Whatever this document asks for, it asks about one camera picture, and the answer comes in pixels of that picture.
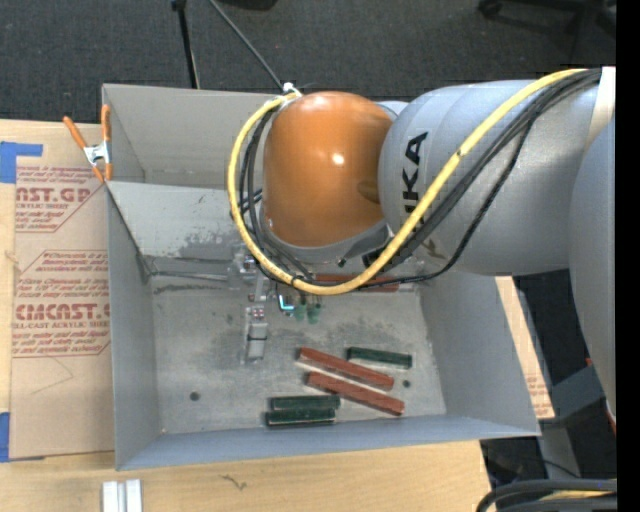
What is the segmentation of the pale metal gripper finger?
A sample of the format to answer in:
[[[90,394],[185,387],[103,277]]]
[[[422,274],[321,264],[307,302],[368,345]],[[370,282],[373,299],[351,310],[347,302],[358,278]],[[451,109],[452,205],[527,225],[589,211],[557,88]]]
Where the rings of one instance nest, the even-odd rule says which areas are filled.
[[[260,361],[264,359],[266,342],[268,339],[269,323],[266,319],[265,308],[254,305],[246,311],[245,348],[246,361]]]
[[[238,253],[228,267],[228,286],[241,289],[255,285],[256,266],[252,256]]]

